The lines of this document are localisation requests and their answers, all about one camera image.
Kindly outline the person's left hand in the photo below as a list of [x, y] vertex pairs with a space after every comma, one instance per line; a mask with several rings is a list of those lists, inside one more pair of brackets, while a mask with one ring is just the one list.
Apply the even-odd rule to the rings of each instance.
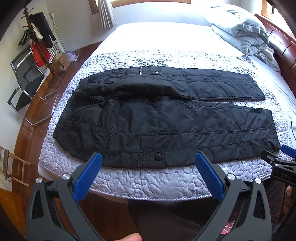
[[139, 233], [132, 233], [124, 238], [121, 238], [116, 241], [142, 241], [142, 237]]

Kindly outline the person's right hand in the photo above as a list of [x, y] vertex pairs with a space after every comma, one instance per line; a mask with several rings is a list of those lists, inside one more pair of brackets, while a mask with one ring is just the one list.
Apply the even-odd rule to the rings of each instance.
[[283, 212], [289, 213], [295, 202], [295, 188], [288, 186], [285, 190], [285, 199], [283, 204]]

